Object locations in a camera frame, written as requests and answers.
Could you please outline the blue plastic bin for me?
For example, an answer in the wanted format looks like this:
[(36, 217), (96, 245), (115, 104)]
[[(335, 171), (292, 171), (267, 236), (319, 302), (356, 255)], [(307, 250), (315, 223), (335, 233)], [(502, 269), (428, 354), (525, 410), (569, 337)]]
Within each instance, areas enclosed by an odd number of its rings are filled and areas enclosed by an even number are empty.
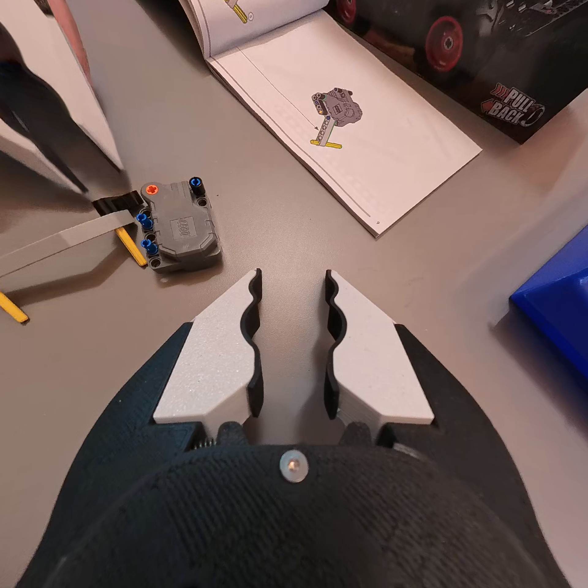
[(562, 359), (587, 381), (587, 226), (510, 296)]

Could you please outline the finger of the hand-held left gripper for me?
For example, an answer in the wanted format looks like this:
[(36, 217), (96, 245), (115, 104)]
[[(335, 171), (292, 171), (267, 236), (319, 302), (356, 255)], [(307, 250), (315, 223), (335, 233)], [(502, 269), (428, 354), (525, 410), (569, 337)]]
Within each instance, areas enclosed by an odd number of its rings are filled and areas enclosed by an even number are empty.
[(1, 152), (52, 182), (77, 194), (83, 193), (83, 190), (66, 177), (29, 139), (10, 128), (4, 121), (1, 121)]
[(123, 171), (66, 1), (1, 1), (1, 121), (83, 192)]

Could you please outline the grey toy motor block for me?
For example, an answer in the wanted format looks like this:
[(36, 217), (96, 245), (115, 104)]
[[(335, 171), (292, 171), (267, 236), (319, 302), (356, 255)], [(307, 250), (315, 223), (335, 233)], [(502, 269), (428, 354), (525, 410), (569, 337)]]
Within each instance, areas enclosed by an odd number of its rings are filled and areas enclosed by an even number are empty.
[(144, 204), (136, 220), (142, 230), (141, 247), (155, 273), (193, 272), (221, 262), (222, 246), (200, 177), (149, 182), (140, 195)]

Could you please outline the black toy set box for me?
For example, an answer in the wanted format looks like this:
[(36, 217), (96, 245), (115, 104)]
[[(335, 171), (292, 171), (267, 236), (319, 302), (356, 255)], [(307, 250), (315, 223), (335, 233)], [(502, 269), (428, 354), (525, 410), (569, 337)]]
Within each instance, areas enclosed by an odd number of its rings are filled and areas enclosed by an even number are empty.
[(587, 1), (329, 1), (325, 10), (519, 144), (587, 89)]

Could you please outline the grey toy brick beam assembly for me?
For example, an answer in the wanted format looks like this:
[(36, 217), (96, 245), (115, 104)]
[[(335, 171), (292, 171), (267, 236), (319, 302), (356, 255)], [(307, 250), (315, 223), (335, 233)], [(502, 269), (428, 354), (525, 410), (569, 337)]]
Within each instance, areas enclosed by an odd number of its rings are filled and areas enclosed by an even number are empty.
[(148, 264), (144, 254), (130, 237), (126, 227), (135, 223), (143, 200), (138, 191), (97, 199), (92, 205), (99, 214), (96, 219), (54, 233), (44, 239), (1, 256), (1, 277), (62, 253), (109, 232), (115, 232), (140, 267)]

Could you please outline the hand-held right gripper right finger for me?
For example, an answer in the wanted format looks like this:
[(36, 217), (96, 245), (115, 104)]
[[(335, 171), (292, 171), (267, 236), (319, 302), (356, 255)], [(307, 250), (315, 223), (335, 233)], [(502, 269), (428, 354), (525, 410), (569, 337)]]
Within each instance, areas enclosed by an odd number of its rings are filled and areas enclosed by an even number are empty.
[(324, 403), (345, 425), (429, 425), (434, 414), (395, 321), (334, 270), (325, 276), (328, 349)]

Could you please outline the grey desk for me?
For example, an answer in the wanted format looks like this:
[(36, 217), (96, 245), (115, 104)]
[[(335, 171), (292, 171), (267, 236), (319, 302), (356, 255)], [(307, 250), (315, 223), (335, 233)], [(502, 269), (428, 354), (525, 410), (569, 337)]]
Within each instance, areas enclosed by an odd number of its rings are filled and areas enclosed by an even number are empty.
[(587, 224), (587, 92), (523, 145), (366, 48), (483, 148), (374, 239), (206, 66), (171, 1), (68, 1), (131, 189), (199, 175), (224, 264), (163, 281), (104, 235), (2, 280), (1, 587), (22, 576), (80, 445), (183, 323), (261, 268), (265, 401), (251, 442), (336, 443), (322, 386), (338, 271), (461, 381), (587, 587), (587, 395), (509, 297)]

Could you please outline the open instruction booklet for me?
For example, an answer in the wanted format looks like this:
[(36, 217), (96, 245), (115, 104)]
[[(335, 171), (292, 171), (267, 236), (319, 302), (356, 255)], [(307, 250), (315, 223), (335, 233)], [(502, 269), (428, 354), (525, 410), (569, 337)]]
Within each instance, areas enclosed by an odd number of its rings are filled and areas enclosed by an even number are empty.
[(481, 148), (327, 1), (180, 1), (212, 72), (375, 237)]

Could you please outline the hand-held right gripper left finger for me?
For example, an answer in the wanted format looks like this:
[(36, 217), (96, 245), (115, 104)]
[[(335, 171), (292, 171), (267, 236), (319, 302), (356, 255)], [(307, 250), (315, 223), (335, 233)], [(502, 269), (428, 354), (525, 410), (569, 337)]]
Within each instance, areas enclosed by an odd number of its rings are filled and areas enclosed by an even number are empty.
[(258, 417), (263, 406), (262, 271), (249, 271), (198, 314), (153, 418), (159, 424), (222, 425)]

